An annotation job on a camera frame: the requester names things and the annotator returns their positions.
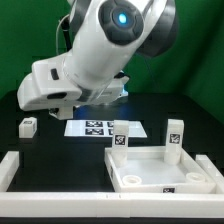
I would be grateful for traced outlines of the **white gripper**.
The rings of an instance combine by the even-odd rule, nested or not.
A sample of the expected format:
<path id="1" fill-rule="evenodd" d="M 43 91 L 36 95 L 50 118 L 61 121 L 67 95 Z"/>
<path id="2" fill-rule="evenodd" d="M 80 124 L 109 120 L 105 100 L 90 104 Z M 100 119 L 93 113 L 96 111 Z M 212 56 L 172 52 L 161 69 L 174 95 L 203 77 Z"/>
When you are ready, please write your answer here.
<path id="1" fill-rule="evenodd" d="M 73 107 L 82 91 L 64 74 L 63 58 L 50 58 L 32 64 L 17 92 L 24 111 Z"/>

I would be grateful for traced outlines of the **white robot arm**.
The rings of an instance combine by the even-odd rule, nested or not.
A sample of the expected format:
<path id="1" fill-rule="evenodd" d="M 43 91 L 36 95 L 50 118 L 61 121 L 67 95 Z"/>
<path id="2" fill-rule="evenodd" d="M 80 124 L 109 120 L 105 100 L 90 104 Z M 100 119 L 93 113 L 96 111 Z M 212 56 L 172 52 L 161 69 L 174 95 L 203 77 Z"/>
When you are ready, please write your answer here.
<path id="1" fill-rule="evenodd" d="M 168 50 L 178 28 L 175 0 L 71 0 L 72 48 L 36 61 L 18 92 L 24 111 L 109 103 L 131 57 Z"/>

